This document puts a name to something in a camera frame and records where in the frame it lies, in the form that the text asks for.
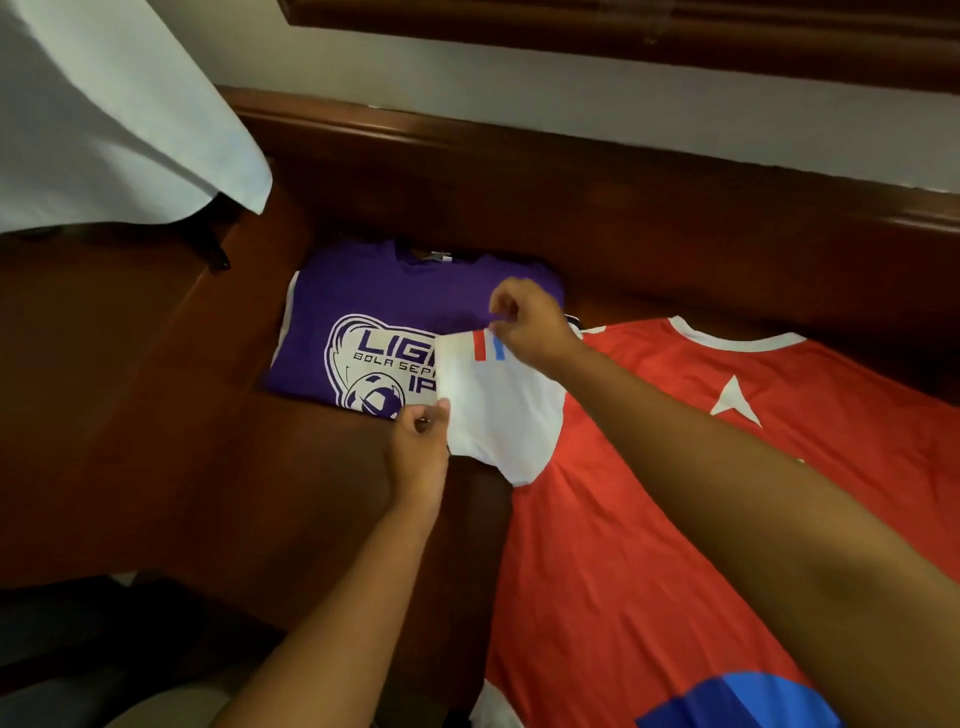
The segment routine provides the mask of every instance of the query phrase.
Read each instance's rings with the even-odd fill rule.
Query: soccer ball graphic
[[[392,376],[372,374],[361,376],[347,391],[344,406],[357,412],[393,420],[403,406],[403,390]]]

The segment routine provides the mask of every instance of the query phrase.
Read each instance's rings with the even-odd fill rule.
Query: red jersey
[[[797,334],[675,317],[584,332],[664,392],[799,458],[960,580],[960,411]],[[515,484],[475,726],[837,726],[580,405],[487,331],[438,339],[453,454]]]

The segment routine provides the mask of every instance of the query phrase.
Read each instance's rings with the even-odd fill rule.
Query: white wall
[[[289,27],[151,0],[216,84],[960,192],[960,97]]]

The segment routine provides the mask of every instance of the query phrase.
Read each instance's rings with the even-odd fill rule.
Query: hand
[[[434,407],[411,404],[396,416],[385,454],[394,507],[412,506],[436,518],[450,456],[446,448],[449,421],[447,399]]]
[[[493,335],[524,364],[556,378],[557,367],[583,346],[557,301],[529,279],[506,279],[490,296]]]

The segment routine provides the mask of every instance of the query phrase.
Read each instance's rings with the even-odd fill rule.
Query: purple t-shirt
[[[563,306],[560,280],[540,263],[419,260],[393,240],[320,248],[290,281],[264,384],[388,419],[404,404],[433,404],[434,335],[486,327],[490,294],[510,276]]]

